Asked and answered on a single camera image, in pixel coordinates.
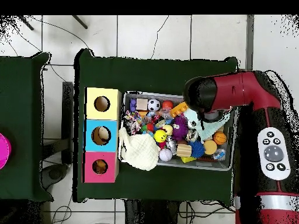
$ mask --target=circular hole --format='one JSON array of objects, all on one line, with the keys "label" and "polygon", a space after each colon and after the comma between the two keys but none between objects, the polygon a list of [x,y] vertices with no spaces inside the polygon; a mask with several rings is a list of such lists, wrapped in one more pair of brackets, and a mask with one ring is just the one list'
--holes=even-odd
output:
[{"label": "circular hole", "polygon": [[110,107],[110,101],[105,96],[99,96],[95,99],[94,105],[97,111],[107,111]]},{"label": "circular hole", "polygon": [[106,145],[111,139],[111,132],[105,126],[96,127],[91,133],[91,138],[97,145]]},{"label": "circular hole", "polygon": [[92,170],[96,173],[96,174],[103,174],[106,173],[108,169],[108,164],[104,161],[104,160],[96,160],[93,164],[92,164]]}]

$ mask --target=chair leg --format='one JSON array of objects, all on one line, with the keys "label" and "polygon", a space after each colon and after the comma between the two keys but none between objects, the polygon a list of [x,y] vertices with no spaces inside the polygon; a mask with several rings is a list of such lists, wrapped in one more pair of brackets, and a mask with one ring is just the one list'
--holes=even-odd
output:
[{"label": "chair leg", "polygon": [[34,28],[29,24],[29,22],[24,18],[24,16],[18,16],[18,18],[20,18],[20,20],[31,30],[33,31]]},{"label": "chair leg", "polygon": [[72,15],[72,17],[75,18],[76,21],[79,22],[85,29],[88,28],[87,25],[78,16],[73,16]]}]

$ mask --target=basketball toy ball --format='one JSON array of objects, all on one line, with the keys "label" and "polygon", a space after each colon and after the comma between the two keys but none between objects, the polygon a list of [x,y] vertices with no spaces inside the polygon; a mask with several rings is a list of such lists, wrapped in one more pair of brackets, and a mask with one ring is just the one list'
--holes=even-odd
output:
[{"label": "basketball toy ball", "polygon": [[173,103],[170,100],[165,100],[162,103],[163,109],[173,109]]},{"label": "basketball toy ball", "polygon": [[227,141],[227,136],[225,136],[225,134],[223,132],[216,132],[213,140],[216,144],[218,145],[222,145],[225,144]]}]

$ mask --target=white control panel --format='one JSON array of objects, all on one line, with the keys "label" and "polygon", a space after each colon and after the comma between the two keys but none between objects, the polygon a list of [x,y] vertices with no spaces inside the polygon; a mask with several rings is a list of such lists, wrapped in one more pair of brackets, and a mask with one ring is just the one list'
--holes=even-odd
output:
[{"label": "white control panel", "polygon": [[284,180],[291,173],[283,134],[267,127],[258,135],[260,165],[264,175],[273,180]]}]

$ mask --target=gray plastic bin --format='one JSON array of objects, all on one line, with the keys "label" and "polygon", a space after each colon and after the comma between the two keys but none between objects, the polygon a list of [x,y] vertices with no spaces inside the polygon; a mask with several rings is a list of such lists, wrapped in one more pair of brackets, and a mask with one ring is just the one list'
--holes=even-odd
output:
[{"label": "gray plastic bin", "polygon": [[[123,96],[122,112],[130,109],[130,99],[142,98],[142,99],[157,99],[160,102],[164,100],[171,100],[174,106],[183,102],[183,96],[170,95],[170,94],[158,94],[158,93],[145,93],[136,91],[127,91]],[[190,169],[206,169],[206,170],[217,170],[217,171],[227,171],[232,166],[232,158],[234,153],[234,143],[236,137],[235,123],[237,122],[238,109],[231,110],[231,117],[224,125],[224,134],[227,136],[227,143],[223,145],[218,145],[218,148],[223,148],[226,150],[225,160],[219,162],[204,162],[199,160],[194,160],[192,162],[183,163],[180,157],[174,156],[170,161],[163,162],[159,159],[157,165],[159,166],[172,166],[172,167],[184,167]],[[121,116],[121,127],[123,127],[124,120]],[[119,160],[121,162],[126,162],[121,156],[122,143],[119,143]]]}]

